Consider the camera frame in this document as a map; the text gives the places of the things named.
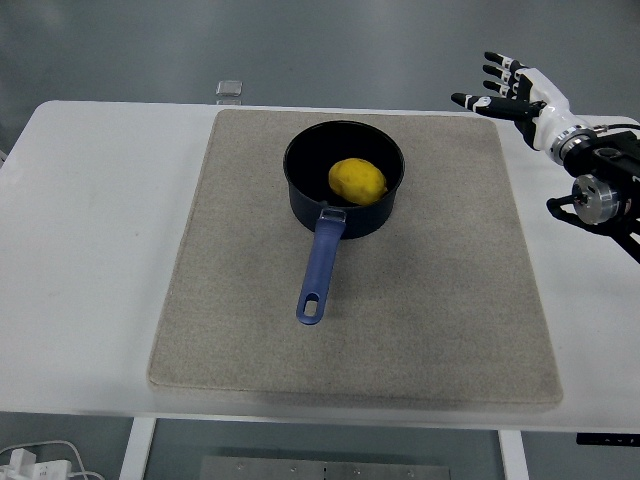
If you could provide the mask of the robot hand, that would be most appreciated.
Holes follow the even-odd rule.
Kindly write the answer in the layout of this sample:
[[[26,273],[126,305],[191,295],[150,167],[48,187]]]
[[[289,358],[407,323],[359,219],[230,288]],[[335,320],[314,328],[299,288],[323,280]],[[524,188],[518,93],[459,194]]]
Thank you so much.
[[[538,69],[505,55],[487,52],[483,82],[488,95],[454,93],[451,100],[473,113],[514,123],[525,143],[551,155],[557,137],[581,124],[561,91]]]

